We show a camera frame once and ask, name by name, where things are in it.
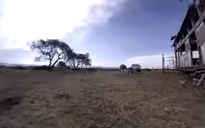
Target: power pole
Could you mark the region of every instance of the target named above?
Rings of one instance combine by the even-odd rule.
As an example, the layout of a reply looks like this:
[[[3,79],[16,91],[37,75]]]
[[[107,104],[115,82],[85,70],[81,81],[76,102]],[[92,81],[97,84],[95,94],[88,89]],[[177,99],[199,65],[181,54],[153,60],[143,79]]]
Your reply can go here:
[[[164,58],[164,54],[162,54],[162,69],[163,69],[163,73],[164,73],[164,68],[165,68],[165,58]]]

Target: car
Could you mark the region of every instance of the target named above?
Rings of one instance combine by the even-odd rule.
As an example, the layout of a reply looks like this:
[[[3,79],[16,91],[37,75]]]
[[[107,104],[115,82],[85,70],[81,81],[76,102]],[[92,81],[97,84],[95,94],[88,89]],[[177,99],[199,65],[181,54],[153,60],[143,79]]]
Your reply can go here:
[[[131,73],[141,73],[141,65],[140,64],[132,64],[130,67]]]

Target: wooden building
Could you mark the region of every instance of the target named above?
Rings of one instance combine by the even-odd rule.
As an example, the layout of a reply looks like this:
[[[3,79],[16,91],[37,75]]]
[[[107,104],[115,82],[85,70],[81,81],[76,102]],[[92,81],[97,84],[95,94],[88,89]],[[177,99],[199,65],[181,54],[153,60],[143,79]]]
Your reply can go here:
[[[205,0],[189,6],[172,46],[177,68],[205,65]]]

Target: dry grass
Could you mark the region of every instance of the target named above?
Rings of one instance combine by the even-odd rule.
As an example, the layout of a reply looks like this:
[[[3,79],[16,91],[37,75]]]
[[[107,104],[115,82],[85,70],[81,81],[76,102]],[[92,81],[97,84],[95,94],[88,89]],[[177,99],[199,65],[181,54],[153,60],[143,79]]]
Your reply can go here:
[[[177,74],[0,69],[0,128],[205,128]]]

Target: sunlight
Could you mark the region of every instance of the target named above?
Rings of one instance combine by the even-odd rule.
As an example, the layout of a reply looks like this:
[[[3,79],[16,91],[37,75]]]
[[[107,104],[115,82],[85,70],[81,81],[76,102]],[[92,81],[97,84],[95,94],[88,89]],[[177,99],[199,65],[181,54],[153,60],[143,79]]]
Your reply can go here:
[[[61,39],[74,28],[107,22],[113,11],[107,8],[113,8],[121,1],[4,0],[0,29],[13,40],[13,45],[23,48],[27,41]]]

